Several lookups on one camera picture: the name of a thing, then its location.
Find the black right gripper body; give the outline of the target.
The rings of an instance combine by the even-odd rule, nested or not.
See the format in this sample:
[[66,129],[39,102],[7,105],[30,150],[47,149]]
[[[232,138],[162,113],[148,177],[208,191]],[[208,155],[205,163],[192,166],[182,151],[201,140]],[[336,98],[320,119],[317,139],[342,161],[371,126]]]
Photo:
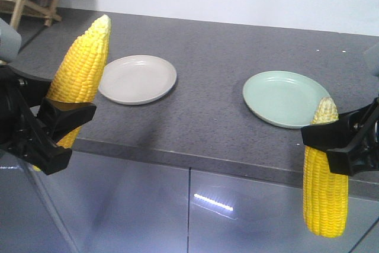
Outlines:
[[378,98],[356,115],[347,146],[349,173],[378,171]]

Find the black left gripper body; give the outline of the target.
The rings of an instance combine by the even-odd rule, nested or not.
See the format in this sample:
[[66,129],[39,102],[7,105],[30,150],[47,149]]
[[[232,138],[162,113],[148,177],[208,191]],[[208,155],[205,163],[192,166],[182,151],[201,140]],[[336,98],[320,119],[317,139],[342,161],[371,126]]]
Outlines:
[[43,143],[49,140],[31,108],[41,104],[50,79],[1,65],[1,150],[35,166],[45,166]]

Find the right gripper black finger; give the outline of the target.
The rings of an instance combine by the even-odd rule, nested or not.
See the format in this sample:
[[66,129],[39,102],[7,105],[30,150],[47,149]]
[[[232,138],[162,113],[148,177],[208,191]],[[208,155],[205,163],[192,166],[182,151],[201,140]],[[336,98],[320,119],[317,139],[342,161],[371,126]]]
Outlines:
[[347,176],[354,176],[359,173],[359,169],[352,164],[346,153],[327,150],[326,156],[331,173]]
[[352,143],[361,146],[363,138],[358,132],[370,116],[368,109],[357,109],[339,115],[330,123],[316,123],[301,129],[303,143],[317,150],[342,149]]

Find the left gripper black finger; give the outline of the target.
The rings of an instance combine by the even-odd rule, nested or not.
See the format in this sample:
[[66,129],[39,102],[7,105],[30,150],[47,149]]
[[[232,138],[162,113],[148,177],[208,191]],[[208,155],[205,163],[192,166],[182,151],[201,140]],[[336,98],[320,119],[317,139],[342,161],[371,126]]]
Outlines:
[[62,171],[68,167],[72,156],[71,148],[64,148],[47,138],[32,141],[32,165],[46,175]]
[[91,121],[96,111],[93,103],[64,103],[43,98],[37,119],[40,120],[43,130],[58,142],[71,131]]

